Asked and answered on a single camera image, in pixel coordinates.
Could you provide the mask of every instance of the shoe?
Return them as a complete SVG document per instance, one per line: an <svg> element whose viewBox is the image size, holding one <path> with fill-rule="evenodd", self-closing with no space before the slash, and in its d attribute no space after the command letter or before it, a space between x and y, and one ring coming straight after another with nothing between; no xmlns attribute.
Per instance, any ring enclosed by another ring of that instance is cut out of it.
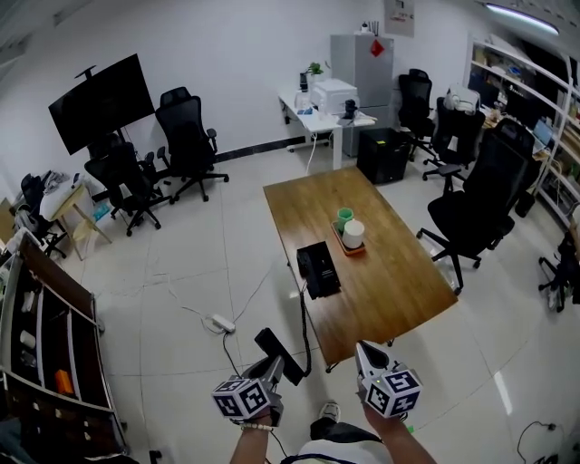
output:
<svg viewBox="0 0 580 464"><path fill-rule="evenodd" d="M558 289L556 290L552 290L551 288L548 291L547 294L547 307L550 311L554 311L556 309L556 306L558 305L560 301L560 294Z"/></svg>
<svg viewBox="0 0 580 464"><path fill-rule="evenodd" d="M322 407L318 413L318 419L325 417L332 419L337 423L341 421L341 407L336 403L336 401L330 400Z"/></svg>

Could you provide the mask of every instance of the white desk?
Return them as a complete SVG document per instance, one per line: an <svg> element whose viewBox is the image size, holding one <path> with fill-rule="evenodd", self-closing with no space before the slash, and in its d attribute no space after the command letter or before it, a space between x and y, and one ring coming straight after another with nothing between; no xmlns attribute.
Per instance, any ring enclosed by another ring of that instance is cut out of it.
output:
<svg viewBox="0 0 580 464"><path fill-rule="evenodd" d="M319 132L333 132L333 169L340 169L343 165L344 129L344 126L338 124L340 118L332 114L322 114L314 108L312 109L312 114L298 114L298 109L294 106L295 96L295 91L281 92L278 95L278 98L284 105L286 105L288 111L302 123L309 133L317 134ZM347 129L352 127L373 126L374 124L374 120L369 119L365 114L359 111L356 119L347 127Z"/></svg>

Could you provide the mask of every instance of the green cup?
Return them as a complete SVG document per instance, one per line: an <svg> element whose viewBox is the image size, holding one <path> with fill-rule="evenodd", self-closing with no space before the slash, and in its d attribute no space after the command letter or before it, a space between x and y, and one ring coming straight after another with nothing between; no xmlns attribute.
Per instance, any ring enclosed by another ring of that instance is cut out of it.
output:
<svg viewBox="0 0 580 464"><path fill-rule="evenodd" d="M338 231L342 234L344 232L344 224L354 219L354 213L350 208L340 208L337 213Z"/></svg>

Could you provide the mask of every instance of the white cup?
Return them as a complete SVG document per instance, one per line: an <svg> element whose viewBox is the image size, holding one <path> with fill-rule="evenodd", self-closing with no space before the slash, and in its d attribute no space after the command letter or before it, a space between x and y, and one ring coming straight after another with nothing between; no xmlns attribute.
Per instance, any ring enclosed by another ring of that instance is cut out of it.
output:
<svg viewBox="0 0 580 464"><path fill-rule="evenodd" d="M34 338L34 335L30 335L26 330L23 330L20 333L20 343L26 348L33 350L36 346L36 339Z"/></svg>
<svg viewBox="0 0 580 464"><path fill-rule="evenodd" d="M352 219L344 224L343 243L348 248L358 248L363 244L364 224Z"/></svg>

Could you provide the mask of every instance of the wall-mounted tv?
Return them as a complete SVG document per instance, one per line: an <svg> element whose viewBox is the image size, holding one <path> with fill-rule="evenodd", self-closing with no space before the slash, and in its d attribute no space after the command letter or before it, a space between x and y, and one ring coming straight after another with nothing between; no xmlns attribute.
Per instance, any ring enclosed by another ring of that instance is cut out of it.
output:
<svg viewBox="0 0 580 464"><path fill-rule="evenodd" d="M155 112L137 54L77 85L49 110L71 155Z"/></svg>

